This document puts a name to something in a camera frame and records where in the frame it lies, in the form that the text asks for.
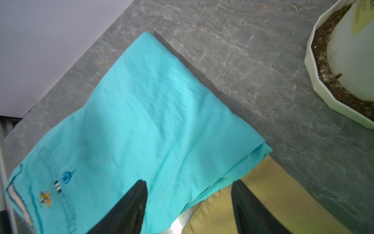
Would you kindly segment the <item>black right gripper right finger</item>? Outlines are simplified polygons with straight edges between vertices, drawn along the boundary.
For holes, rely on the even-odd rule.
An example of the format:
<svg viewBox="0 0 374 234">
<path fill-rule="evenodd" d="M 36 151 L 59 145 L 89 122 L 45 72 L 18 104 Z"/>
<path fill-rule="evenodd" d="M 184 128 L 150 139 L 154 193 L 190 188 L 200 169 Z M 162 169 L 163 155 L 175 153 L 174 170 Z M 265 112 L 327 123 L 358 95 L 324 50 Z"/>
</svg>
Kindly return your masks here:
<svg viewBox="0 0 374 234">
<path fill-rule="evenodd" d="M 233 182 L 231 199 L 239 234 L 289 234 L 241 181 Z"/>
</svg>

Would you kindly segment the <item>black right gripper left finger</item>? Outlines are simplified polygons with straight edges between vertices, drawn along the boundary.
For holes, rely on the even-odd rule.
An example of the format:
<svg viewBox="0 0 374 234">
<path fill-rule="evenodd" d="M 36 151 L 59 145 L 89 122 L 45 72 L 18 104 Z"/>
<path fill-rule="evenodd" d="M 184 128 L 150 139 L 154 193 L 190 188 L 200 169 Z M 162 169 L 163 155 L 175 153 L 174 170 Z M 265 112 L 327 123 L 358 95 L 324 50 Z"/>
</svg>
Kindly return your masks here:
<svg viewBox="0 0 374 234">
<path fill-rule="evenodd" d="M 141 233 L 147 198 L 147 184 L 138 180 L 88 234 Z"/>
</svg>

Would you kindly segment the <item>khaki pants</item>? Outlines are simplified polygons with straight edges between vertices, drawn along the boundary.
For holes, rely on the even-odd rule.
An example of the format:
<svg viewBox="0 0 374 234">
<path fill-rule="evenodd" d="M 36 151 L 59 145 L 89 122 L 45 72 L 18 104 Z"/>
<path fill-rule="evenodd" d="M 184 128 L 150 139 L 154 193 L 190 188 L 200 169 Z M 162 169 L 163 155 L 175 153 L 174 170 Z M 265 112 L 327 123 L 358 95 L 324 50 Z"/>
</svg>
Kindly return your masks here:
<svg viewBox="0 0 374 234">
<path fill-rule="evenodd" d="M 293 234 L 350 233 L 270 156 L 266 156 L 242 181 L 275 219 Z M 203 201 L 183 233 L 237 233 L 231 186 Z"/>
</svg>

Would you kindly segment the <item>teal pants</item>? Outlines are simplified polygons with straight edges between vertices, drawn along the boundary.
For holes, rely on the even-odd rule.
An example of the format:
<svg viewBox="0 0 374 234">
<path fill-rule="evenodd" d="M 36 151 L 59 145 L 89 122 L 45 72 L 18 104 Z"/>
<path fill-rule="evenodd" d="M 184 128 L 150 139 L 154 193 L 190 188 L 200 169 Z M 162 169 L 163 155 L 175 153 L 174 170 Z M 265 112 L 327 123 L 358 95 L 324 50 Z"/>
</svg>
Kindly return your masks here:
<svg viewBox="0 0 374 234">
<path fill-rule="evenodd" d="M 148 199 L 141 232 L 157 234 L 271 151 L 145 32 L 85 105 L 13 170 L 4 195 L 35 234 L 86 234 L 143 180 Z"/>
</svg>

